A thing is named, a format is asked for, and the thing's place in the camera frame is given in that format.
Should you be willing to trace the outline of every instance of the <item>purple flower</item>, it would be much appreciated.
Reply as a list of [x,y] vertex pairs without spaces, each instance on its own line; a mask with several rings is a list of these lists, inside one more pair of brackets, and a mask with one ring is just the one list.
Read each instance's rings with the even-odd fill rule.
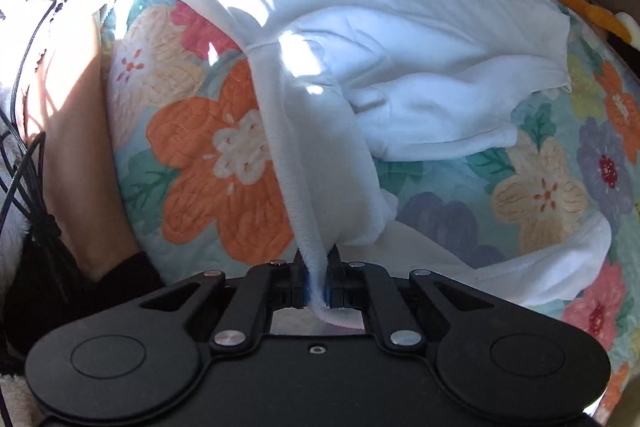
[[424,192],[407,201],[396,219],[426,235],[472,268],[505,259],[502,252],[491,245],[478,246],[476,216],[462,201],[442,204],[433,192]]
[[622,139],[610,122],[598,126],[594,118],[587,118],[580,127],[580,143],[577,160],[584,185],[616,233],[620,214],[628,214],[634,207]]

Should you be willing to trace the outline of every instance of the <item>orange flower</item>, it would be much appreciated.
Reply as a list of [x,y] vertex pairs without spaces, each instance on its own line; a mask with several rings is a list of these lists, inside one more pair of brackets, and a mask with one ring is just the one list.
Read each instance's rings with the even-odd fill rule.
[[293,238],[246,60],[219,99],[192,97],[162,108],[146,137],[156,159],[180,169],[164,202],[162,233],[188,243],[214,219],[233,259],[261,264]]
[[620,398],[622,398],[622,389],[626,384],[626,379],[629,373],[629,364],[623,363],[620,366],[620,370],[617,373],[611,373],[607,390],[600,401],[594,418],[601,424],[605,424],[609,419],[609,416],[613,412],[613,408],[618,404]]
[[622,80],[613,64],[604,62],[602,71],[603,76],[597,73],[593,76],[607,93],[604,99],[607,116],[622,136],[626,157],[635,165],[640,149],[640,112],[633,97],[622,91]]

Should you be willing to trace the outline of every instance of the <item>beige flower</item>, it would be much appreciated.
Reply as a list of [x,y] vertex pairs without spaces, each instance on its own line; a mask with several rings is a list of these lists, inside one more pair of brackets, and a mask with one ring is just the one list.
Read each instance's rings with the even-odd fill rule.
[[507,154],[516,173],[494,189],[495,216],[520,227],[521,254],[562,243],[578,229],[588,206],[584,187],[569,175],[564,150],[548,137],[538,151],[518,131]]
[[150,6],[114,44],[108,109],[115,150],[127,142],[146,106],[163,107],[202,87],[204,68],[182,47],[169,16],[169,6]]

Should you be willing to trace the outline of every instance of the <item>black fabric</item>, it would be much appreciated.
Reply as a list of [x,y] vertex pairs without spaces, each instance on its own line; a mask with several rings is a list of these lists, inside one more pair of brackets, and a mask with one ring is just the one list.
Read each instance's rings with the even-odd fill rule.
[[39,251],[40,247],[28,237],[4,302],[4,334],[9,344],[23,355],[55,328],[163,286],[146,253],[140,252],[116,266],[90,289],[76,290],[65,301]]

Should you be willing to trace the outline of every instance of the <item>bed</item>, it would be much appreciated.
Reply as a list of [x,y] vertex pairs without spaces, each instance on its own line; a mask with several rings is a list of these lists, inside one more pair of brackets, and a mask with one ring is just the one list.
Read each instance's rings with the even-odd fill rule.
[[[167,282],[211,268],[237,277],[292,259],[242,51],[179,0],[129,7],[125,25],[108,18],[102,40],[114,161],[141,245]],[[472,267],[560,243],[597,210],[607,217],[614,238],[597,279],[573,301],[536,308],[589,332],[609,353],[612,378],[595,413],[605,423],[640,355],[640,84],[588,25],[560,9],[571,21],[572,91],[520,103],[515,147],[375,163],[381,187],[399,199],[397,220]],[[168,147],[167,136],[178,145]],[[204,167],[207,155],[218,155],[217,172]]]

